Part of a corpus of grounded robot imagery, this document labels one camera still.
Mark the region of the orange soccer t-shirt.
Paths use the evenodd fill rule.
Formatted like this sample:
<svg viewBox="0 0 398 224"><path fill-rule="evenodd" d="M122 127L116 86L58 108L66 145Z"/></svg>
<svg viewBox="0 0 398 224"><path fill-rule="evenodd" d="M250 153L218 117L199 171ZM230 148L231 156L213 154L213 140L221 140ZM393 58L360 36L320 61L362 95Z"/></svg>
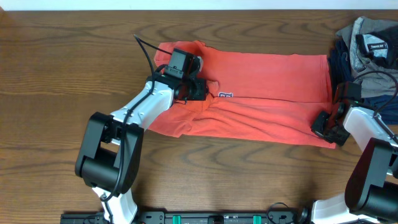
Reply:
<svg viewBox="0 0 398 224"><path fill-rule="evenodd" d="M174 49L203 59L209 93L204 101L175 103L151 131L331 147L311 130L332 105L325 55L224 52L196 40L161 43L155 63L168 63Z"/></svg>

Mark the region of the black t-shirt orange contour print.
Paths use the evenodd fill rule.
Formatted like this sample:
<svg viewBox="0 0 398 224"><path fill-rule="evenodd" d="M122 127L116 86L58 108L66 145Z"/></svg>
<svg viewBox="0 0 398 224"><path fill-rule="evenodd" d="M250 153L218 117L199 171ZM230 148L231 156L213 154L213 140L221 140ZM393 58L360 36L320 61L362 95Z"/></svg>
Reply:
<svg viewBox="0 0 398 224"><path fill-rule="evenodd" d="M376 65L397 70L397 26L356 35L359 51Z"/></svg>

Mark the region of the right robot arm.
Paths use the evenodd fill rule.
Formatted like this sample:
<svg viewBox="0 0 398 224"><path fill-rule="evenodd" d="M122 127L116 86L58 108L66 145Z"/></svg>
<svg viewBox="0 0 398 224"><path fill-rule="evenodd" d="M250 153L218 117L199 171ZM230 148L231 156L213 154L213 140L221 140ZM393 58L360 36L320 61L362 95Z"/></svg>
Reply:
<svg viewBox="0 0 398 224"><path fill-rule="evenodd" d="M312 223L396 223L397 141L381 117L367 108L351 107L343 120L362 155L343 194L313 203Z"/></svg>

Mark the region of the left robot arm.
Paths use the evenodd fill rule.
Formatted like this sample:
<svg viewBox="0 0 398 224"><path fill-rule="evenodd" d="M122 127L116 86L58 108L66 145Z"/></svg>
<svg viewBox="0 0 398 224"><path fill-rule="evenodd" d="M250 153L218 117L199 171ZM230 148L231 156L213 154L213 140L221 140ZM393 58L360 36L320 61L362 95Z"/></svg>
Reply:
<svg viewBox="0 0 398 224"><path fill-rule="evenodd" d="M99 197L106 223L132 223L137 214L131 187L141 158L144 133L175 101L204 101L203 78L177 78L155 72L142 91L112 112L88 120L75 174Z"/></svg>

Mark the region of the navy blue folded garment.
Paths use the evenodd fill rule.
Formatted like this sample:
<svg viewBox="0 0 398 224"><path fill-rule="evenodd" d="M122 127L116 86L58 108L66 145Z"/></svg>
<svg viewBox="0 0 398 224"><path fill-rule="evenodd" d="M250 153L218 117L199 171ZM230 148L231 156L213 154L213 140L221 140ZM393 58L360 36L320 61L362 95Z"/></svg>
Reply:
<svg viewBox="0 0 398 224"><path fill-rule="evenodd" d="M349 52L345 42L340 39L335 41L335 47L330 50L328 57L330 66L330 78L332 83L332 95L335 95L336 87L339 83L352 81L351 65L349 62ZM384 103L391 99L389 95L375 97L365 97L362 93L363 103L374 109L380 108ZM379 114L386 124L397 125L397 97L393 99Z"/></svg>

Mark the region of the grey folded t-shirt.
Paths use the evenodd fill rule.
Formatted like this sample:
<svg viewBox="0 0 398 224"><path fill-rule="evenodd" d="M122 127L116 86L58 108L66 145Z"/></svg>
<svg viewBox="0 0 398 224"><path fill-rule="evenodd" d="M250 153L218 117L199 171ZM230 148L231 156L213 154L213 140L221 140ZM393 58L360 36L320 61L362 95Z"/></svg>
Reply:
<svg viewBox="0 0 398 224"><path fill-rule="evenodd" d="M357 76L365 73L366 75L357 79L361 84L365 97L375 97L381 95L393 95L396 88L394 81L383 74L390 73L397 78L397 70L388 69L376 65L370 58L366 58L359 51L356 43L356 35L379 32L397 25L397 21L391 20L373 20L365 16L357 18L353 24L337 31L336 36L341 37L349 51L349 62L351 65L351 76Z"/></svg>

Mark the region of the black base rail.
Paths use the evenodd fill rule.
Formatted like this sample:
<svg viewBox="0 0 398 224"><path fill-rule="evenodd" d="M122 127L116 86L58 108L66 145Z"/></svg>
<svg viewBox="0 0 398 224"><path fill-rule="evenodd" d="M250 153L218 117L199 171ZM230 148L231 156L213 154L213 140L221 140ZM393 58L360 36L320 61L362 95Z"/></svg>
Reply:
<svg viewBox="0 0 398 224"><path fill-rule="evenodd" d="M275 209L264 213L170 213L142 212L132 224L293 224L310 223L307 212Z"/></svg>

